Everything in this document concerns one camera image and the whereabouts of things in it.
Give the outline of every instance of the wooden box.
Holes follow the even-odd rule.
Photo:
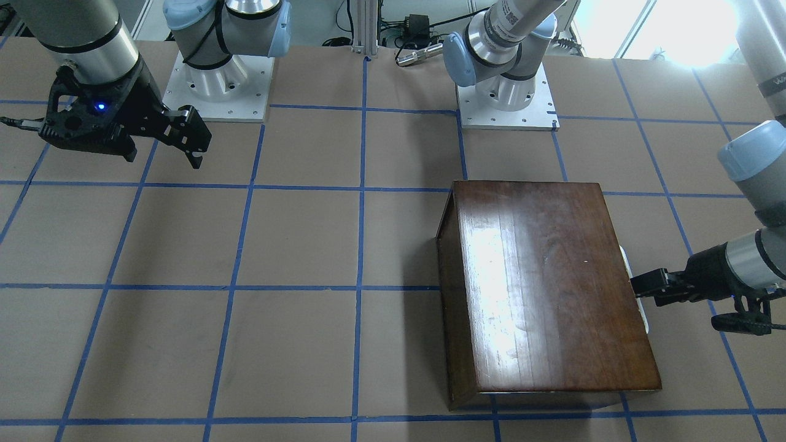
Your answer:
[[[600,186],[456,181],[437,234],[451,410],[660,390]]]

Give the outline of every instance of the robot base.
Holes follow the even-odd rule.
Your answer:
[[[486,104],[474,87],[456,87],[461,126],[465,129],[505,129],[514,131],[551,131],[560,128],[549,82],[541,64],[535,75],[537,89],[529,106],[520,111],[506,112]]]
[[[273,78],[273,58],[236,55],[248,69],[248,82],[241,92],[229,101],[206,101],[196,96],[189,87],[183,68],[183,56],[178,53],[172,75],[163,94],[163,103],[169,109],[192,105],[199,110],[202,120],[235,123],[263,123],[267,111],[270,81]]]

